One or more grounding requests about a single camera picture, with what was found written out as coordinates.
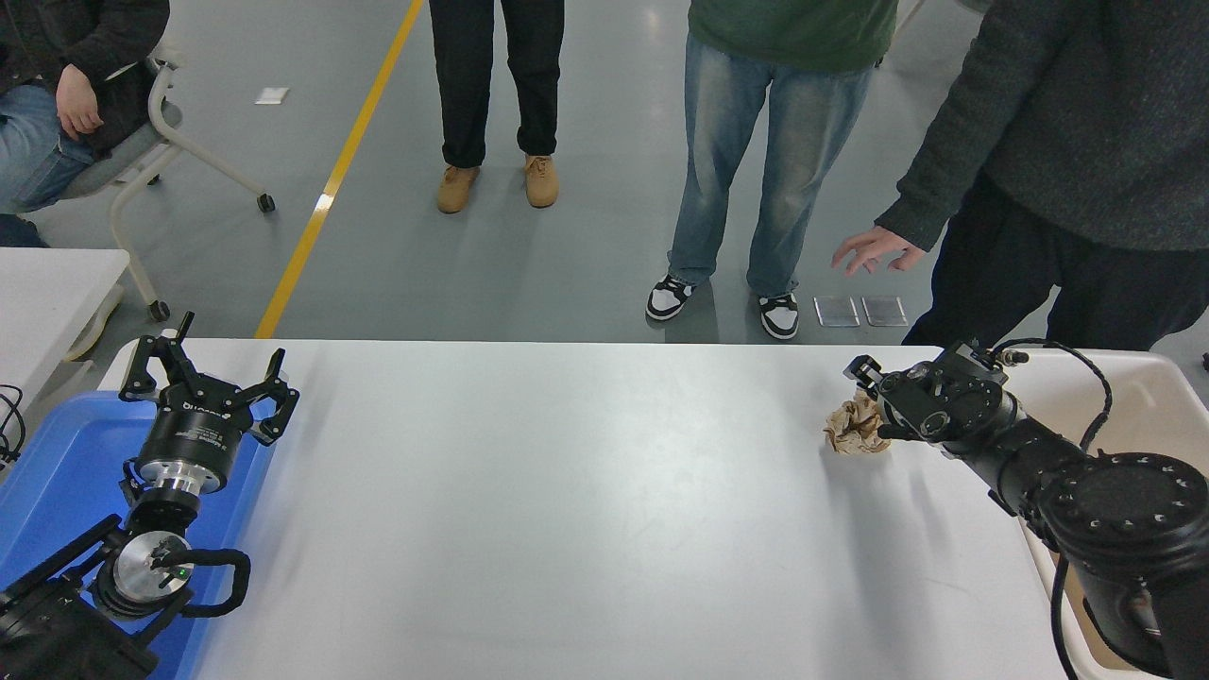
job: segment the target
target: sleeve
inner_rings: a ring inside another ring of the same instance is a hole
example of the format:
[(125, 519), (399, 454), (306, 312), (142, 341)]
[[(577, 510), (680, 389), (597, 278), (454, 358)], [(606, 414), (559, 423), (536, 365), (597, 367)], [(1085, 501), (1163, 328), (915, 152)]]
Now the sleeve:
[(1003, 131), (1088, 7), (1094, 4), (995, 0), (961, 74), (898, 180), (899, 198), (875, 224), (925, 250), (936, 244), (944, 223), (958, 212)]
[(96, 83), (151, 53), (168, 25), (168, 0), (102, 0), (97, 28), (66, 47), (74, 64)]

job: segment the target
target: white table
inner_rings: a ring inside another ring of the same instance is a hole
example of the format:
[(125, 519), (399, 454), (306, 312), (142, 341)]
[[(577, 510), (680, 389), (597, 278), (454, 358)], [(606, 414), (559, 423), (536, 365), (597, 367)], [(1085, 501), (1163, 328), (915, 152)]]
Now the white table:
[(868, 348), (185, 342), (239, 385), (278, 346), (302, 397), (198, 680), (1063, 678), (972, 472), (825, 449)]
[(126, 270), (126, 250), (0, 248), (0, 384), (31, 403)]

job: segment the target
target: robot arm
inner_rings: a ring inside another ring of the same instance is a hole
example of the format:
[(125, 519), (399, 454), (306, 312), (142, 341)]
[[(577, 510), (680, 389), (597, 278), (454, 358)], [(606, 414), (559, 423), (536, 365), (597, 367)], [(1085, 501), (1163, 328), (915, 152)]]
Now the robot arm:
[(1105, 642), (1138, 668), (1209, 678), (1209, 486), (1156, 454), (1088, 456), (1002, 388), (1020, 352), (959, 345), (881, 374), (861, 356), (845, 375), (878, 402), (879, 434), (941, 446), (1068, 559)]
[[(116, 514), (105, 518), (0, 593), (0, 678), (141, 680), (158, 664), (147, 644), (174, 617), (222, 616), (243, 603), (248, 555), (193, 548), (186, 531), (201, 497), (226, 486), (243, 434), (274, 442), (299, 392), (280, 376), (284, 350), (270, 359), (265, 380), (248, 388), (197, 373), (183, 348), (192, 318), (184, 316), (175, 336), (140, 338), (118, 392), (122, 400), (156, 403), (138, 457), (123, 466), (125, 523)], [(163, 390), (147, 370), (152, 358), (168, 376)], [(258, 421), (251, 407), (264, 399), (277, 408)], [(224, 565), (235, 570), (227, 599), (191, 604), (193, 570)], [(150, 622), (133, 635), (114, 623), (141, 618)]]

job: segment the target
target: crumpled paper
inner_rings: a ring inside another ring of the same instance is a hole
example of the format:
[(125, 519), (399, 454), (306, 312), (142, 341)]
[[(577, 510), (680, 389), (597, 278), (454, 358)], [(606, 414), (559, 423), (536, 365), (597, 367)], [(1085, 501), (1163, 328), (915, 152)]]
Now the crumpled paper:
[(837, 454), (880, 454), (890, 448), (890, 440), (878, 437), (881, 414), (878, 404), (857, 390), (851, 402), (844, 404), (827, 416), (827, 443)]

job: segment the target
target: chair wheel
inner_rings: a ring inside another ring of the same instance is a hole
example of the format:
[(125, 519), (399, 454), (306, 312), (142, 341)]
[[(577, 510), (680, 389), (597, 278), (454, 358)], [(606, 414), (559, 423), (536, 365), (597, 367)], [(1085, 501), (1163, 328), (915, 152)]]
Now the chair wheel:
[(168, 321), (172, 316), (172, 310), (168, 309), (168, 304), (163, 300), (156, 300), (147, 305), (147, 313), (151, 315), (152, 321)]

